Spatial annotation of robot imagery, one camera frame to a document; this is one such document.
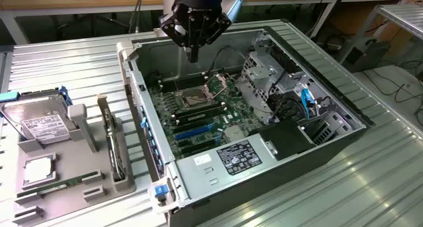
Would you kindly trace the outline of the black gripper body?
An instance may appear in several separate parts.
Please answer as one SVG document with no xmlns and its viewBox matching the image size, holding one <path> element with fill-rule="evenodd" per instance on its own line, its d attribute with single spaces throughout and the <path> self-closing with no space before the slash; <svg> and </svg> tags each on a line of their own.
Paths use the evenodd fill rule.
<svg viewBox="0 0 423 227">
<path fill-rule="evenodd" d="M 182 28 L 193 38 L 193 17 L 200 13 L 224 13 L 221 0 L 174 0 L 172 12 Z"/>
</svg>

